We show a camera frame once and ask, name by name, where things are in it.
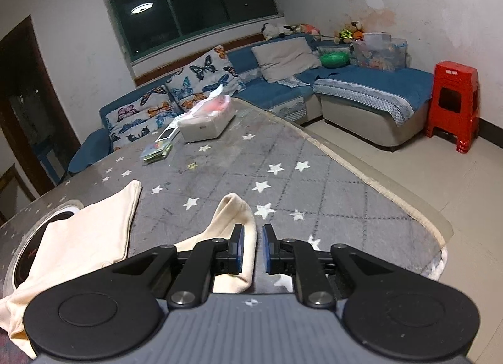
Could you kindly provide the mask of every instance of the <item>red plastic stool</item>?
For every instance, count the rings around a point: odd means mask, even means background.
[[[467,153],[478,134],[478,91],[477,69],[449,61],[437,64],[426,136],[438,127],[456,135],[457,151]]]

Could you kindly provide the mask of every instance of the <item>doorway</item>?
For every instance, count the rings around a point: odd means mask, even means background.
[[[64,178],[80,147],[47,74],[31,17],[0,40],[0,127],[40,195]]]

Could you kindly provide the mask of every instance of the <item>pink butterfly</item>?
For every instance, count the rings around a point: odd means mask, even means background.
[[[121,107],[119,110],[117,110],[117,122],[120,122],[121,120],[124,120],[129,116],[136,115],[137,113],[139,113],[139,111],[134,108],[134,105]]]

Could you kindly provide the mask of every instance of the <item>metal screw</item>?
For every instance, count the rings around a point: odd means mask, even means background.
[[[171,295],[171,300],[177,305],[187,305],[192,303],[196,297],[189,291],[177,291]]]
[[[316,306],[328,305],[334,301],[333,296],[326,291],[315,291],[309,295],[308,299]]]

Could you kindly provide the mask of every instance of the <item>window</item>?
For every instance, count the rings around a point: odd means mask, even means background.
[[[218,28],[277,14],[274,0],[112,0],[132,60]]]

